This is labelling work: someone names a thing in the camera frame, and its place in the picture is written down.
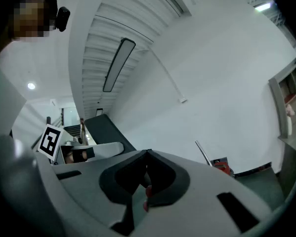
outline black slot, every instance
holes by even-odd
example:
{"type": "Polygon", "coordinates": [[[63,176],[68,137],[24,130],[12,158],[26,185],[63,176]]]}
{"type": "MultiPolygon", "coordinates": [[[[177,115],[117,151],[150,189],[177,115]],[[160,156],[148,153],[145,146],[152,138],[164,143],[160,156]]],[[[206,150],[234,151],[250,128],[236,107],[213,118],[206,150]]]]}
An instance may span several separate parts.
{"type": "Polygon", "coordinates": [[[259,221],[230,192],[221,193],[217,195],[217,198],[242,233],[259,223],[259,221]]]}
{"type": "Polygon", "coordinates": [[[79,172],[78,170],[73,170],[73,171],[69,171],[69,172],[65,172],[65,173],[61,173],[61,174],[57,174],[57,178],[59,180],[62,179],[66,179],[66,178],[70,178],[70,177],[74,177],[74,176],[78,176],[81,175],[82,173],[79,172]]]}

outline dark gray floor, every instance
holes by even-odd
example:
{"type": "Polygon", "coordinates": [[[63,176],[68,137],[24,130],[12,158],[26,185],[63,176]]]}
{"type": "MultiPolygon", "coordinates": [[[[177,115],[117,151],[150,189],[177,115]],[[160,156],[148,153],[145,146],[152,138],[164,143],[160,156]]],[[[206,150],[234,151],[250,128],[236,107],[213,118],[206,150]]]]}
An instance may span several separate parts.
{"type": "Polygon", "coordinates": [[[271,167],[248,176],[238,177],[236,180],[258,194],[272,210],[285,201],[281,186],[271,167]]]}

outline fluorescent light fixture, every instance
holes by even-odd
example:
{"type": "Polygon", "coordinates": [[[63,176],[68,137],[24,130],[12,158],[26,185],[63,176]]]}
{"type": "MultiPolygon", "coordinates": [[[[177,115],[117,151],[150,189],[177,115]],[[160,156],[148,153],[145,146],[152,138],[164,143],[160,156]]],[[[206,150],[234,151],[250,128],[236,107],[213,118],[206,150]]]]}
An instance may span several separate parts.
{"type": "Polygon", "coordinates": [[[127,38],[122,39],[122,42],[117,49],[112,64],[110,65],[109,71],[107,73],[105,84],[103,87],[104,92],[112,91],[120,71],[122,70],[126,60],[130,56],[135,46],[136,43],[132,40],[127,38]]]}
{"type": "Polygon", "coordinates": [[[102,115],[103,114],[103,109],[97,109],[96,110],[96,117],[99,116],[99,115],[102,115]]]}
{"type": "Polygon", "coordinates": [[[27,84],[27,87],[29,89],[35,89],[36,88],[36,86],[32,82],[30,82],[29,84],[27,84]]]}
{"type": "Polygon", "coordinates": [[[263,10],[269,9],[270,7],[271,7],[271,3],[268,2],[268,3],[262,4],[258,7],[255,7],[255,9],[258,11],[263,11],[263,10]]]}

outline headset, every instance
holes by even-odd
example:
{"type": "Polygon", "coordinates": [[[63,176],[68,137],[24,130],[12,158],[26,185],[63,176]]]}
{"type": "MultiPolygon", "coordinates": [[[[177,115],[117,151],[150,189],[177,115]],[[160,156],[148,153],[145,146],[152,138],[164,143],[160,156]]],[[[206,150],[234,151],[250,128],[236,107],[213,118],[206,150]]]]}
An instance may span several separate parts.
{"type": "Polygon", "coordinates": [[[64,6],[58,10],[55,19],[55,27],[59,29],[59,31],[63,32],[66,29],[70,14],[70,11],[64,6]]]}

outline metal rod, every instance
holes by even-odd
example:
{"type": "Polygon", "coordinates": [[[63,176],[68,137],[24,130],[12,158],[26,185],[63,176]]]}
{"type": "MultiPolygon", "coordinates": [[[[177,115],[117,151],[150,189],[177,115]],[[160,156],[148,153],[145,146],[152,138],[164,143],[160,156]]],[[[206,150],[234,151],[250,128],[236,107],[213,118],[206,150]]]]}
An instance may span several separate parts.
{"type": "Polygon", "coordinates": [[[207,155],[205,154],[205,151],[204,151],[204,149],[202,148],[201,144],[199,144],[199,141],[197,140],[197,141],[195,141],[195,143],[196,143],[197,147],[199,148],[199,150],[202,152],[203,156],[205,157],[205,160],[206,160],[207,164],[208,164],[209,166],[212,167],[212,163],[211,163],[211,161],[208,159],[207,155]]]}

